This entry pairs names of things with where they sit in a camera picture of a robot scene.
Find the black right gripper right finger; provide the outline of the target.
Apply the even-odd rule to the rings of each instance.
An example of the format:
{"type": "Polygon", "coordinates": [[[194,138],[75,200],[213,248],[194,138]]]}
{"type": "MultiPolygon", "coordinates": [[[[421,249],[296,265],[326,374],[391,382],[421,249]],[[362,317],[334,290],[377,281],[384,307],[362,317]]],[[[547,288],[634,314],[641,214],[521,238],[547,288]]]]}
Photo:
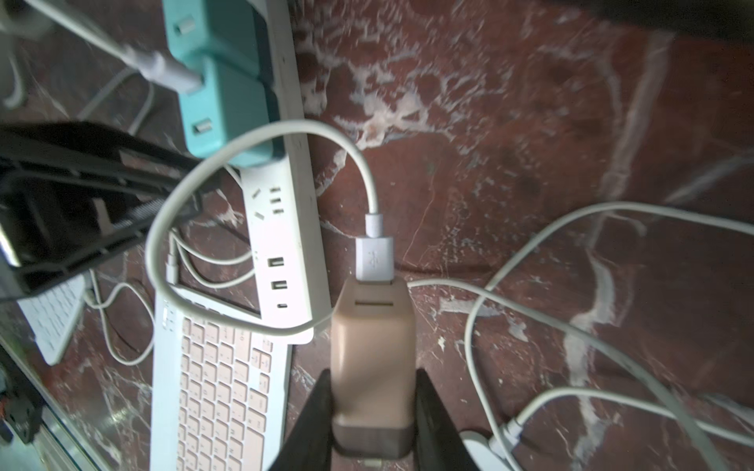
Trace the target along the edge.
{"type": "Polygon", "coordinates": [[[415,470],[478,470],[424,369],[416,370],[414,415],[415,470]]]}

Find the teal USB charger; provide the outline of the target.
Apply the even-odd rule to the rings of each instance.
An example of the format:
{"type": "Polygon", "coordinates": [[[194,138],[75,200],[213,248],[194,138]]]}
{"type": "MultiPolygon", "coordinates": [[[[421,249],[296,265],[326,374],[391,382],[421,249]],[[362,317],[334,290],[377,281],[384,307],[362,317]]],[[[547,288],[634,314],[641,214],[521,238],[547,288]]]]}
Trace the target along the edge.
{"type": "Polygon", "coordinates": [[[208,158],[240,135],[280,120],[267,23],[243,0],[164,1],[168,48],[198,73],[179,96],[188,152],[208,158]]]}

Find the pink USB charger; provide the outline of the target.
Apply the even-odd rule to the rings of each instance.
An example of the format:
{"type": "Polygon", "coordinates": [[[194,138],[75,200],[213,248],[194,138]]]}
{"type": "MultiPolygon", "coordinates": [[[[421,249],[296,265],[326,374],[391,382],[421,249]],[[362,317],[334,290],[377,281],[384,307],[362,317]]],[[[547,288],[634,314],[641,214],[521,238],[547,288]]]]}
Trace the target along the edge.
{"type": "Polygon", "coordinates": [[[416,315],[406,281],[343,286],[331,321],[332,433],[343,456],[398,460],[415,435],[416,315]]]}

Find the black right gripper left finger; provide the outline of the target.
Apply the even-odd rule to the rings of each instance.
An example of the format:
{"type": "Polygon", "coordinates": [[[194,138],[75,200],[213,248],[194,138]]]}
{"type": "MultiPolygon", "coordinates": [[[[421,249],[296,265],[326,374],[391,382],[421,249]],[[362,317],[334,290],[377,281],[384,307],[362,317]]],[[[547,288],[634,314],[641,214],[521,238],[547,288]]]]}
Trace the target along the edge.
{"type": "Polygon", "coordinates": [[[333,413],[331,371],[325,369],[270,470],[330,471],[333,413]]]}

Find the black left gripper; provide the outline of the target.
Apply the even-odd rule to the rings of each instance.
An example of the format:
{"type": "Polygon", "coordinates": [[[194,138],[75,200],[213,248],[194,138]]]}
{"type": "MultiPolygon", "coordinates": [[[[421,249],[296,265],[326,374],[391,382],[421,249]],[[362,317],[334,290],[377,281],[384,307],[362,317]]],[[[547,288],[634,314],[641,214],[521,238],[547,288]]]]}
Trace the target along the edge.
{"type": "Polygon", "coordinates": [[[1,128],[1,297],[38,296],[145,241],[198,159],[92,122],[1,128]]]}

